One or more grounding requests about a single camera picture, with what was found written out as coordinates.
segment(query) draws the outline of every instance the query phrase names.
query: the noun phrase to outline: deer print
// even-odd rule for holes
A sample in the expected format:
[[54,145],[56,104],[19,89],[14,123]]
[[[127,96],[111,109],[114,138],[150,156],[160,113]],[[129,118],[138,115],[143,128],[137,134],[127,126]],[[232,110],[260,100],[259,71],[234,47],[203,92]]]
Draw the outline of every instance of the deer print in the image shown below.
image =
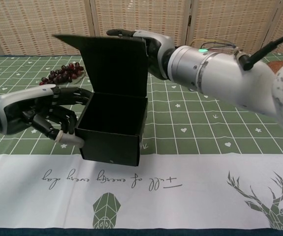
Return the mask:
[[276,229],[276,230],[283,230],[283,206],[280,206],[281,201],[283,200],[283,178],[281,178],[278,174],[276,174],[276,179],[272,179],[275,184],[281,189],[281,196],[276,198],[275,193],[272,191],[271,188],[270,191],[273,196],[273,203],[270,207],[267,207],[265,204],[263,204],[260,199],[255,195],[255,193],[251,188],[251,194],[246,194],[243,192],[240,188],[239,184],[239,178],[236,180],[234,177],[230,176],[230,172],[228,175],[228,184],[232,186],[238,193],[240,193],[243,197],[247,198],[248,200],[245,201],[245,203],[253,210],[261,211],[264,213],[264,215],[267,217],[270,228]]

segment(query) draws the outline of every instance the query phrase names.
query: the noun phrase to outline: table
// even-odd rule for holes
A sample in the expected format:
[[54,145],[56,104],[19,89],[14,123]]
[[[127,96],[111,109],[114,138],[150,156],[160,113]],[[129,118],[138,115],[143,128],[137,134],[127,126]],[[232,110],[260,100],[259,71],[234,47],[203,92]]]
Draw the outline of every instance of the table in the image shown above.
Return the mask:
[[[264,61],[283,60],[270,53]],[[42,77],[80,56],[0,57],[0,94],[37,86]],[[78,84],[92,90],[87,76]],[[148,76],[148,118],[141,154],[283,154],[283,129],[266,116],[235,108],[189,91],[170,81]],[[80,115],[83,106],[65,106]],[[29,128],[13,136],[0,135],[0,154],[79,154]]]

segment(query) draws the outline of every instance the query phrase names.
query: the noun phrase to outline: box lid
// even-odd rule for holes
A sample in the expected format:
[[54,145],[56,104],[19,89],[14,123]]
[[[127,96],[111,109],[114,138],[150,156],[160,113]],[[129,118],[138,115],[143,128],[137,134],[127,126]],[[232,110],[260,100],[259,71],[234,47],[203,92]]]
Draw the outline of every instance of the box lid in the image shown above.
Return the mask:
[[54,35],[78,49],[94,92],[147,96],[148,57],[140,38]]

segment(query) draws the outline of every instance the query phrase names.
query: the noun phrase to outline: white robotic arm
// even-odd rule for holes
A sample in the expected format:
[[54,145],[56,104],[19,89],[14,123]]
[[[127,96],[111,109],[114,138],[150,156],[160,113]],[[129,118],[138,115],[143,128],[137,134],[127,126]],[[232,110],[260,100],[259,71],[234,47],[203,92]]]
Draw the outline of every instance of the white robotic arm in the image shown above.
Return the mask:
[[275,75],[261,61],[283,38],[249,57],[241,51],[228,55],[190,46],[175,47],[170,37],[144,30],[112,29],[107,34],[144,38],[152,59],[149,72],[157,78],[275,118],[283,127],[283,68]]

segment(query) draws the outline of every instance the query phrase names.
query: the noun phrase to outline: robotic hand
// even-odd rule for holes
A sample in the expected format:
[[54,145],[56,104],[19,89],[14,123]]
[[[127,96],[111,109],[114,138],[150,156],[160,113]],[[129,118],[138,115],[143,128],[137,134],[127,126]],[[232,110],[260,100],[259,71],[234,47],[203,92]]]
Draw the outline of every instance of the robotic hand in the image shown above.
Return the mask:
[[158,79],[267,115],[283,127],[283,68],[275,75],[260,61],[283,42],[283,37],[249,57],[241,51],[228,55],[190,46],[176,47],[172,38],[144,30],[112,29],[107,34],[144,38],[148,71]]
[[[0,133],[12,135],[33,127],[58,143],[81,148],[84,141],[74,135],[75,113],[61,105],[86,105],[91,92],[82,88],[42,85],[0,95]],[[55,129],[48,121],[61,125]]]

